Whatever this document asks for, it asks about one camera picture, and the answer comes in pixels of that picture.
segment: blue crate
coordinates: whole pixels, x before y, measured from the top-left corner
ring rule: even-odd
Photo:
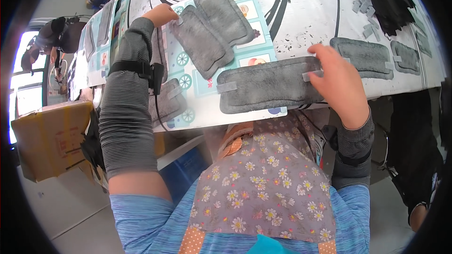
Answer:
[[[159,171],[174,204],[181,201],[201,172],[207,168],[207,163],[195,147]]]

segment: gray fabric pad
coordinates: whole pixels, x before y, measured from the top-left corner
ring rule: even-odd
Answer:
[[[182,24],[178,25],[178,21],[173,20],[169,23],[169,29],[207,80],[219,67],[234,59],[234,52],[194,6],[188,5],[179,16]]]
[[[254,39],[254,30],[234,0],[193,0],[230,46]]]
[[[92,23],[93,22],[89,23],[86,26],[86,33],[85,33],[85,56],[86,56],[87,62],[89,62],[89,60],[91,59],[91,56],[94,54],[94,51],[95,51],[93,30],[91,29]]]
[[[416,38],[418,40],[419,49],[421,50],[421,52],[432,58],[432,52],[430,51],[430,44],[428,43],[428,38],[418,31],[416,31]]]
[[[165,50],[163,48],[161,27],[154,29],[150,38],[150,43],[152,44],[152,58],[150,59],[150,63],[159,63],[163,65],[162,83],[164,83],[168,78],[168,66],[166,64]]]
[[[221,93],[220,110],[236,114],[322,101],[313,85],[303,81],[303,73],[316,70],[319,59],[307,56],[223,71],[217,84],[235,82],[237,89]]]
[[[330,45],[342,57],[350,58],[350,63],[358,70],[361,78],[393,79],[393,71],[387,69],[385,64],[385,62],[391,62],[386,46],[342,37],[333,37]]]
[[[97,47],[105,44],[109,40],[109,27],[110,27],[110,19],[112,15],[112,8],[114,0],[110,0],[108,3],[104,5],[102,8],[102,14],[100,16],[99,23],[99,32],[97,34]]]
[[[172,118],[182,114],[187,109],[187,102],[181,93],[175,97],[168,99],[168,93],[179,86],[179,82],[176,78],[169,80],[162,85],[160,94],[157,95],[157,102],[159,106],[159,114],[162,123],[171,120]],[[155,97],[149,96],[149,112],[152,117],[152,127],[160,126],[160,122],[157,116],[157,110],[155,109]]]
[[[396,70],[401,73],[421,75],[419,54],[416,50],[395,40],[391,41],[391,49],[394,56],[402,58],[402,62],[394,62]]]

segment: blue striped shirt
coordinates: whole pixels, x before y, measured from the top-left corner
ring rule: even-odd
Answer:
[[[116,229],[125,252],[178,253],[197,183],[196,180],[177,206],[155,196],[110,195]],[[351,185],[339,191],[330,187],[330,194],[336,220],[337,253],[369,253],[369,189],[364,185]],[[319,253],[316,243],[275,239],[293,251]],[[246,253],[256,242],[256,235],[207,233],[200,253]]]

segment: person in background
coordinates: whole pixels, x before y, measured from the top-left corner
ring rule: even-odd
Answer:
[[[432,129],[428,90],[392,96],[387,167],[392,182],[408,207],[408,224],[415,232],[424,221],[441,179],[443,156]]]
[[[177,18],[160,4],[134,20],[115,61],[150,61],[152,31]],[[363,84],[330,46],[308,51],[324,70],[311,83],[342,120],[331,183],[315,163],[312,124],[294,110],[253,122],[253,135],[202,172],[177,206],[157,170],[148,80],[109,75],[99,133],[126,253],[369,252],[374,124]]]
[[[68,18],[59,17],[49,21],[39,30],[28,44],[29,49],[22,56],[22,70],[32,72],[32,65],[39,54],[50,55],[50,63],[55,64],[55,76],[61,80],[60,51],[76,53],[79,40],[86,22],[80,22],[78,16]]]

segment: window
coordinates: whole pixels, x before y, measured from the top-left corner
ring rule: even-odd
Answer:
[[[30,40],[38,34],[38,31],[25,32],[20,40],[19,49],[14,61],[13,76],[11,78],[9,94],[9,122],[16,116],[20,116],[31,111],[37,110],[43,106],[42,83],[47,82],[44,79],[44,69],[46,67],[47,55],[39,55],[36,62],[32,65],[34,74],[23,73],[21,67],[22,55],[25,53]],[[9,143],[16,143],[14,132],[9,128]]]

